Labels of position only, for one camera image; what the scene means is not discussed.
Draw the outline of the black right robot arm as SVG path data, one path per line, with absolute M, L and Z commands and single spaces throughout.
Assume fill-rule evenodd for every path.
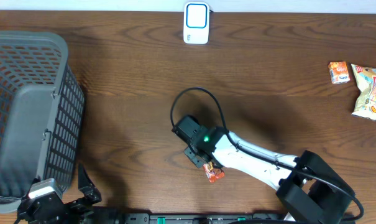
M 340 223 L 354 191 L 319 155 L 279 154 L 251 144 L 223 127 L 207 128 L 192 116 L 173 125 L 187 145 L 184 153 L 210 182 L 224 177 L 223 168 L 239 170 L 276 191 L 288 210 L 286 221 Z

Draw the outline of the small orange tissue pack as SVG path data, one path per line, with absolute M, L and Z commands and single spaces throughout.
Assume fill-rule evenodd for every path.
M 330 62 L 328 69 L 332 84 L 343 84 L 351 80 L 346 62 Z

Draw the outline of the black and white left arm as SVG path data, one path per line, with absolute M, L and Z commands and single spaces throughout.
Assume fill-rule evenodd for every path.
M 78 190 L 81 198 L 63 203 L 62 193 L 54 178 L 32 181 L 29 191 L 21 198 L 16 223 L 120 223 L 115 208 L 98 207 L 101 193 L 89 178 L 82 164 L 78 165 Z

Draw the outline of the red orange candy bar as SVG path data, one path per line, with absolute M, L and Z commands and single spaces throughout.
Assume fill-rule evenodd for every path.
M 224 171 L 217 167 L 213 162 L 203 164 L 202 168 L 210 183 L 214 183 L 225 176 Z

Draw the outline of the cream snack bag blue edges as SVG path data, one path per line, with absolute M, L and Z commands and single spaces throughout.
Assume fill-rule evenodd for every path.
M 376 121 L 376 68 L 355 64 L 351 67 L 360 91 L 352 115 Z

